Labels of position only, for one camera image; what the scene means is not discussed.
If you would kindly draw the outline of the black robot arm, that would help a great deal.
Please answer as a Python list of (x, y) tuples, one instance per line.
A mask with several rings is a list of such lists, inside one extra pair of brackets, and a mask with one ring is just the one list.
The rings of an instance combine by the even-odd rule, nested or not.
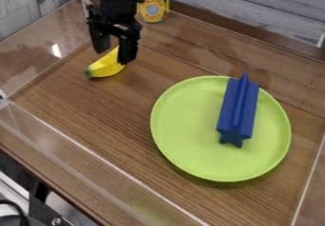
[(116, 37), (116, 61), (127, 65), (138, 56), (142, 31), (136, 20), (138, 0), (100, 0), (99, 5), (87, 6), (87, 13), (88, 33), (96, 53), (111, 47), (111, 37)]

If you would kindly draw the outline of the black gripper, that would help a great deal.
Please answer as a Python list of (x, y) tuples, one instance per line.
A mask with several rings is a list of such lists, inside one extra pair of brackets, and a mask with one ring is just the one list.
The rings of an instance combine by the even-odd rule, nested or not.
[(142, 30), (136, 20), (139, 0), (99, 0), (87, 6), (88, 33), (97, 54), (111, 47), (111, 35), (119, 38), (117, 62), (127, 65), (138, 56)]

